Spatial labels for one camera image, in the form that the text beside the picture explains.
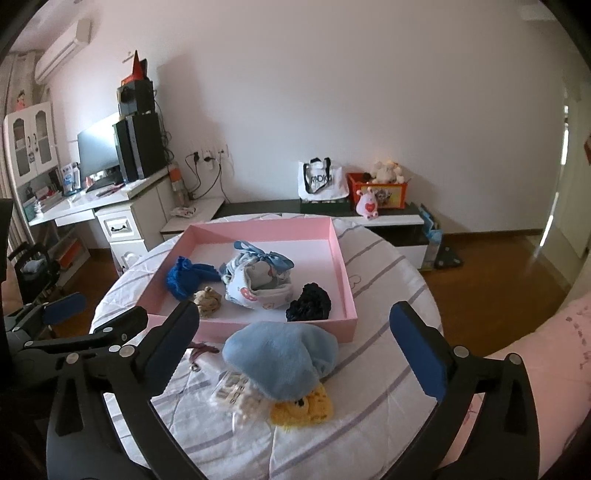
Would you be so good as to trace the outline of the blue knitted cloth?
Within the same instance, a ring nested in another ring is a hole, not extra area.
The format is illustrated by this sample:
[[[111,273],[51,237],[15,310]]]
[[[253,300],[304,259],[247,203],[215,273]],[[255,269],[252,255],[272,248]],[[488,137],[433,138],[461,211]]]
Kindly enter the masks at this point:
[[[178,301],[189,299],[204,282],[221,282],[221,274],[209,264],[192,263],[178,256],[166,275],[168,292]]]

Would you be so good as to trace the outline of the cotton swab bag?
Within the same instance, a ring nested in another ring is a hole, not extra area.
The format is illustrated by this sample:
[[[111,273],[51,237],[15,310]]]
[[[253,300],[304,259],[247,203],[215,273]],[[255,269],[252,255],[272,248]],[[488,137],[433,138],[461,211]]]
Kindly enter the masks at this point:
[[[252,384],[249,377],[235,371],[225,371],[212,391],[209,402],[228,414],[233,431],[249,428],[263,419],[269,403]]]

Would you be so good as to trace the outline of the yellow crochet fish toy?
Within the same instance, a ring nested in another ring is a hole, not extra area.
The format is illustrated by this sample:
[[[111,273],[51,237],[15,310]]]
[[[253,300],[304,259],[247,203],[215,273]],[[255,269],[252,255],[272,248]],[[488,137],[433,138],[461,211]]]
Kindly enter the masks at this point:
[[[283,428],[300,428],[325,423],[334,416],[332,400],[322,383],[297,401],[280,402],[270,410],[270,422]]]

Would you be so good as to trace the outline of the cartoon print baby garment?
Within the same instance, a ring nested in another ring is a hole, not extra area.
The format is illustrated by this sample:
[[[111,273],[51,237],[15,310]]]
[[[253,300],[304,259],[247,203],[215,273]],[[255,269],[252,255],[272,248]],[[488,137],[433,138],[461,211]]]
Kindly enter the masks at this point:
[[[280,309],[294,298],[290,273],[294,262],[283,254],[266,252],[252,243],[233,243],[235,256],[219,267],[229,302],[252,310]]]

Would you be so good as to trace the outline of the light blue plush cloth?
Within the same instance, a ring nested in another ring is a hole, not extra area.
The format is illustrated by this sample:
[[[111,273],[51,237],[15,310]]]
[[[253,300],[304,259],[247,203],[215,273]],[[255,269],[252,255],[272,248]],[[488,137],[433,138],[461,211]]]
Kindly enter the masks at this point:
[[[315,325],[257,322],[228,337],[222,357],[267,398],[295,401],[332,373],[339,343],[335,335]]]

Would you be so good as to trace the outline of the black chair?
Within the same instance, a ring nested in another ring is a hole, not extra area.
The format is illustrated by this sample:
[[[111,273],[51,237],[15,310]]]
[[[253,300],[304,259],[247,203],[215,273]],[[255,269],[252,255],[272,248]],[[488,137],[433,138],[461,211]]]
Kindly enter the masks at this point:
[[[60,265],[52,259],[41,243],[20,244],[9,256],[15,261],[14,269],[19,291],[25,304],[39,298],[46,299],[56,288],[60,277]]]

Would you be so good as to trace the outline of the small beige plush toy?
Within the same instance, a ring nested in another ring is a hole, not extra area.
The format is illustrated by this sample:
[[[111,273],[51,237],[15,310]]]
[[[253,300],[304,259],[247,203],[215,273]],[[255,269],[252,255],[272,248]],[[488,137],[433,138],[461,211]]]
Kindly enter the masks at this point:
[[[192,297],[201,318],[209,318],[221,309],[221,300],[221,294],[217,293],[211,286],[205,286],[204,289],[195,292]]]

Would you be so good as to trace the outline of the black scrunchie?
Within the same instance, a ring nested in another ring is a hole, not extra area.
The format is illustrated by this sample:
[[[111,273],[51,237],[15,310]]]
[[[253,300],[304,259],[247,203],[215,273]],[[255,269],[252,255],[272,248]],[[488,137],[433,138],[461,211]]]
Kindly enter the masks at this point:
[[[327,291],[317,283],[308,283],[301,296],[290,302],[286,318],[288,322],[327,320],[331,310],[332,301]]]

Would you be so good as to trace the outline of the low tv bench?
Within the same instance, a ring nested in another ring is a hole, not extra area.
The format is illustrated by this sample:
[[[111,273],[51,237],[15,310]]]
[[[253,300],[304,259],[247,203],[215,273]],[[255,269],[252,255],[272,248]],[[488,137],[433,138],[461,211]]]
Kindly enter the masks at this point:
[[[169,239],[193,224],[211,220],[238,222],[271,219],[290,219],[297,223],[314,220],[315,226],[309,227],[310,231],[302,234],[302,239],[322,238],[328,234],[328,225],[332,220],[342,221],[346,227],[353,229],[366,227],[381,240],[396,247],[417,269],[422,268],[428,250],[428,240],[422,233],[424,220],[419,209],[413,205],[381,213],[376,219],[368,220],[349,208],[342,212],[322,209],[317,214],[307,213],[297,200],[228,203],[222,198],[207,198],[197,201],[197,214],[193,217],[173,217],[161,228],[160,233],[164,239]]]

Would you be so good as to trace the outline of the computer monitor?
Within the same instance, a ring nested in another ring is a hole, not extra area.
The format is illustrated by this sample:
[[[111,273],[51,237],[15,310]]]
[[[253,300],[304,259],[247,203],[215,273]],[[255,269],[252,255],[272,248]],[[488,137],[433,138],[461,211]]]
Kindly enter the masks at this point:
[[[79,169],[85,179],[119,165],[113,125],[96,124],[77,135]]]

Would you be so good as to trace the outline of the white glass door cabinet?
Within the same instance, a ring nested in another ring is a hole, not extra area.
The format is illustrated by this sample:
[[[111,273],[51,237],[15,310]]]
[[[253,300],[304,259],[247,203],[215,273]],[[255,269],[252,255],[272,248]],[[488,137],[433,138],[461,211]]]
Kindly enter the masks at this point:
[[[3,132],[9,174],[15,187],[58,167],[50,102],[8,114]]]

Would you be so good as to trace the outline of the pink shallow box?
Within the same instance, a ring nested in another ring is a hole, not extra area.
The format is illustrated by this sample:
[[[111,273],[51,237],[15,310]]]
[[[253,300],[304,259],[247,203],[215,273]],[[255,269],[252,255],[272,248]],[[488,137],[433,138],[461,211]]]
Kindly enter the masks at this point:
[[[200,289],[221,295],[221,306],[201,320],[197,341],[221,343],[250,323],[285,321],[290,303],[301,298],[308,284],[317,284],[331,302],[328,314],[308,315],[308,323],[334,334],[341,343],[355,336],[358,314],[329,217],[189,226],[137,300],[147,311],[149,326],[162,324],[178,304],[166,276],[179,258],[211,265],[221,273],[221,281],[200,284]]]

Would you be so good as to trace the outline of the black computer tower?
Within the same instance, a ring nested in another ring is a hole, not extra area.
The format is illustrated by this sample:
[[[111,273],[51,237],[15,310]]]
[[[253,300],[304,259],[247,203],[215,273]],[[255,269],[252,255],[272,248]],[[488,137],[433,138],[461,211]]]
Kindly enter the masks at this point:
[[[167,162],[155,112],[126,116],[113,125],[119,168],[125,183],[150,177]]]

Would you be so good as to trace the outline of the white tote bag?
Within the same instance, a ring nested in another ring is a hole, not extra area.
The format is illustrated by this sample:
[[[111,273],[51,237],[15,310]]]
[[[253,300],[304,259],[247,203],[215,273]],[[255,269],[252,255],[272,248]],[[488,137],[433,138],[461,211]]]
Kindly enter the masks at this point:
[[[297,191],[303,201],[336,201],[349,196],[349,185],[339,163],[329,157],[314,158],[298,163]]]

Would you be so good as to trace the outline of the black box on tower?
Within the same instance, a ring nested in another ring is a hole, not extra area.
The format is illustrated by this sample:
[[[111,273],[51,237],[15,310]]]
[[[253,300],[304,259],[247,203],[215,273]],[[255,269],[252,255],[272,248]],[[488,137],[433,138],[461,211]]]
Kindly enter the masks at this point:
[[[126,117],[155,110],[153,82],[147,76],[147,60],[140,60],[135,51],[131,74],[117,89],[119,115]]]

